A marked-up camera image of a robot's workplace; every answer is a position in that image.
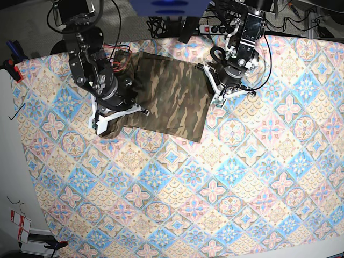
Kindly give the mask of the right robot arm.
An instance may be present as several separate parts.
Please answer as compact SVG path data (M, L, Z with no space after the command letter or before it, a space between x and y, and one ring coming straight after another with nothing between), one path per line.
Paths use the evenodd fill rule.
M97 27L104 9L100 1L96 11L92 1L52 1L49 15L51 29L63 36L75 84L90 93L102 107L114 112L127 111L135 105L136 93L117 79L104 50L104 36Z

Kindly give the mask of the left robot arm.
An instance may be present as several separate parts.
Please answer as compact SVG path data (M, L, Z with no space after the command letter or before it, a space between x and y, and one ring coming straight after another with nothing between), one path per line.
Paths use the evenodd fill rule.
M225 88L248 90L241 85L242 78L259 64L259 53L255 50L256 42L264 37L266 13L275 7L273 1L233 2L231 6L240 16L229 25L220 9L220 2L215 1L218 18L229 30L225 38L225 47L214 46L210 55L219 65L216 82Z

